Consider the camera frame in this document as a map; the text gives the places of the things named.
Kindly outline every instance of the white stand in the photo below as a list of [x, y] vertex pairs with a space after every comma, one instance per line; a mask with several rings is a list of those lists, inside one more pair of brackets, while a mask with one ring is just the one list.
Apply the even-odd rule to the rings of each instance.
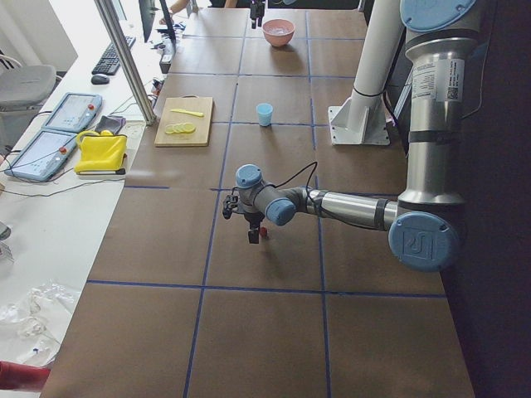
[[403, 29], [400, 2], [376, 0], [352, 95], [343, 106], [329, 107], [332, 144], [389, 144], [378, 94], [385, 88]]

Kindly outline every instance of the brown table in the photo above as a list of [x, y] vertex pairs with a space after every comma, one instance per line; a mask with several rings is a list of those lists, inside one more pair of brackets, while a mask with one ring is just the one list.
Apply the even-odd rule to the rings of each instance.
[[[214, 98], [205, 148], [146, 129], [42, 397], [471, 397], [438, 274], [400, 265], [387, 234], [297, 215], [247, 243], [221, 201], [244, 163], [281, 182], [394, 198], [406, 159], [334, 147], [327, 108], [350, 95], [366, 33], [349, 11], [268, 10], [296, 26], [275, 49], [247, 10], [202, 10], [165, 98]], [[255, 106], [275, 106], [273, 124]], [[306, 183], [307, 175], [293, 186]]]

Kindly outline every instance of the blue joint cap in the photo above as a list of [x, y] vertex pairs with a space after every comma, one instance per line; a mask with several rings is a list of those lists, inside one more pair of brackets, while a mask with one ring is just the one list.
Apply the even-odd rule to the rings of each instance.
[[406, 266], [423, 272], [438, 272], [459, 254], [457, 231], [442, 218], [423, 211], [399, 216], [389, 230], [389, 246]]
[[262, 181], [262, 171], [254, 164], [244, 164], [236, 170], [236, 186], [240, 189], [252, 188]]
[[402, 23], [414, 32], [435, 32], [459, 21], [476, 0], [402, 0]]
[[278, 226], [288, 223], [296, 212], [297, 208], [287, 197], [278, 197], [265, 208], [267, 219]]

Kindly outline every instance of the yellow cloth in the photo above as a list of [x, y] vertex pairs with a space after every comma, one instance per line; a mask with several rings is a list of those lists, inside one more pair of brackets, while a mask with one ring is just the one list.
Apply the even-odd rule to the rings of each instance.
[[77, 173], [116, 172], [122, 168], [127, 137], [113, 135], [104, 130], [82, 131], [76, 137], [77, 146], [81, 151], [81, 160], [74, 166]]

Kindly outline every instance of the cup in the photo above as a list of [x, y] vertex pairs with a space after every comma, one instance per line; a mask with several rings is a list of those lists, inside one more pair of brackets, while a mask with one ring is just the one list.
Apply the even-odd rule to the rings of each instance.
[[258, 104], [256, 113], [258, 114], [258, 124], [263, 127], [269, 126], [273, 115], [273, 105], [267, 103]]

